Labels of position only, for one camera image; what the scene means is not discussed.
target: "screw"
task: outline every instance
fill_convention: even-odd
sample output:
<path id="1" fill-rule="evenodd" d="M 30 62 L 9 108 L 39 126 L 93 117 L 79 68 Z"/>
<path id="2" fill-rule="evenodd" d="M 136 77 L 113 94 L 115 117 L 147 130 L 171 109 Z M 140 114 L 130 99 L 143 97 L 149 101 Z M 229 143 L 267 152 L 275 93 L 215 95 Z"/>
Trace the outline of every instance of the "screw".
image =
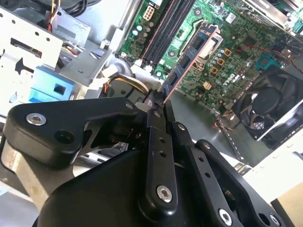
<path id="1" fill-rule="evenodd" d="M 227 213 L 226 210 L 223 209 L 219 209 L 219 215 L 220 218 L 222 219 L 222 221 L 227 225 L 227 226 L 232 226 L 232 218 L 229 215 L 229 213 Z"/>
<path id="2" fill-rule="evenodd" d="M 279 220 L 274 216 L 274 215 L 269 215 L 270 218 L 273 220 L 273 222 L 277 225 L 277 226 L 281 226 L 281 223 L 279 222 Z"/>
<path id="3" fill-rule="evenodd" d="M 206 147 L 207 149 L 210 149 L 210 145 L 208 143 L 203 143 L 204 147 Z"/>
<path id="4" fill-rule="evenodd" d="M 27 115 L 27 122 L 33 125 L 41 126 L 46 123 L 46 118 L 39 113 L 30 113 Z"/>
<path id="5" fill-rule="evenodd" d="M 170 202 L 172 200 L 171 191 L 167 187 L 165 187 L 163 185 L 160 185 L 160 186 L 157 187 L 157 195 L 164 202 L 168 203 L 168 202 Z"/>
<path id="6" fill-rule="evenodd" d="M 155 112 L 153 112 L 157 117 L 161 117 L 161 115 L 157 112 L 157 111 L 155 111 Z"/>
<path id="7" fill-rule="evenodd" d="M 185 127 L 183 124 L 178 124 L 179 128 L 182 130 L 182 131 L 185 131 Z"/>
<path id="8" fill-rule="evenodd" d="M 129 108 L 129 109 L 131 109 L 131 110 L 133 109 L 133 106 L 130 105 L 129 103 L 126 103 L 126 107 Z"/>

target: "motherboard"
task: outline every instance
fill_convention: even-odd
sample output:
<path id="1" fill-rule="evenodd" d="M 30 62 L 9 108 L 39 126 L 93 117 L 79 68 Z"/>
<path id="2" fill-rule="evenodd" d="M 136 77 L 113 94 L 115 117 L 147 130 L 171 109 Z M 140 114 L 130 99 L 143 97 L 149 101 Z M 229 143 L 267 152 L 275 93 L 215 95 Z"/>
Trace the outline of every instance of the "motherboard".
<path id="1" fill-rule="evenodd" d="M 253 10 L 248 13 L 251 7 L 243 1 L 182 2 L 144 1 L 121 55 L 130 61 L 142 60 L 142 68 L 151 67 L 153 76 L 165 80 L 201 25 L 217 27 L 178 83 L 179 91 L 211 108 L 230 110 L 261 72 L 271 65 L 285 68 L 291 63 L 288 58 L 301 52 L 300 37 L 291 35 L 302 29 L 301 9 L 295 13 L 290 31 L 270 19 L 261 20 Z"/>

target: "black metal bracket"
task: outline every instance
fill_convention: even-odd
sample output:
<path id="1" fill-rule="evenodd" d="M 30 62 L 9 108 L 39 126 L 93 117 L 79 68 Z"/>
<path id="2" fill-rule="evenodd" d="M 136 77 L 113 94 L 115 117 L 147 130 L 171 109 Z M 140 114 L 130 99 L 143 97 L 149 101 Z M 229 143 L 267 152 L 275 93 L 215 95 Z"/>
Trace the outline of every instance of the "black metal bracket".
<path id="1" fill-rule="evenodd" d="M 176 174 L 171 136 L 166 133 L 163 109 L 147 113 L 148 160 L 144 195 L 139 205 L 151 220 L 173 215 L 178 207 Z"/>
<path id="2" fill-rule="evenodd" d="M 244 226 L 285 227 L 282 218 L 252 189 L 211 143 L 199 140 L 196 148 L 205 153 L 220 186 L 233 195 L 238 207 L 237 215 Z"/>
<path id="3" fill-rule="evenodd" d="M 27 116 L 32 113 L 44 116 L 45 124 L 29 123 Z M 86 123 L 131 120 L 137 114 L 136 106 L 120 97 L 18 105 L 8 114 L 4 135 L 15 150 L 65 168 L 82 148 Z"/>
<path id="4" fill-rule="evenodd" d="M 178 157 L 184 160 L 185 167 L 191 174 L 192 186 L 196 188 L 195 196 L 199 201 L 198 207 L 204 222 L 206 220 L 206 226 L 230 224 L 230 226 L 242 227 L 243 225 L 230 210 L 205 154 L 194 147 L 189 132 L 183 124 L 174 122 L 172 125 L 177 139 L 175 145 L 178 147 L 174 150 L 178 151 Z"/>

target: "cpu fan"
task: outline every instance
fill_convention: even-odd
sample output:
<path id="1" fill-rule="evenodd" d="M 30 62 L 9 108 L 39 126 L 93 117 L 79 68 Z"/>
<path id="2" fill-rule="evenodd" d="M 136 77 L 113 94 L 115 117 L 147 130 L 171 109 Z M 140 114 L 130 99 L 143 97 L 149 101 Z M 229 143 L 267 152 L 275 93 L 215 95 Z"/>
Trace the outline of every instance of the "cpu fan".
<path id="1" fill-rule="evenodd" d="M 275 148 L 303 123 L 303 81 L 269 67 L 233 106 L 253 139 Z"/>

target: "ram slot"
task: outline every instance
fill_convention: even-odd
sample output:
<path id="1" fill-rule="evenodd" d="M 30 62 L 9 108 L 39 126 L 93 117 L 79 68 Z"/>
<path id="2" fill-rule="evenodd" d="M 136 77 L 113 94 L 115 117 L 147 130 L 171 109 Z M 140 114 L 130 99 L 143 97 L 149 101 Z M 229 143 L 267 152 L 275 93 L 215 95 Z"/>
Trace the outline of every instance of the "ram slot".
<path id="1" fill-rule="evenodd" d="M 218 28 L 208 24 L 202 24 L 196 32 L 193 39 L 188 44 L 183 55 L 171 70 L 167 79 L 163 82 L 159 92 L 164 94 L 164 103 L 169 99 L 170 95 L 177 88 L 178 84 L 185 77 L 201 51 L 207 46 L 207 43 L 216 34 Z"/>
<path id="2" fill-rule="evenodd" d="M 157 64 L 164 55 L 172 39 L 192 9 L 196 0 L 173 0 L 153 35 L 142 58 Z"/>

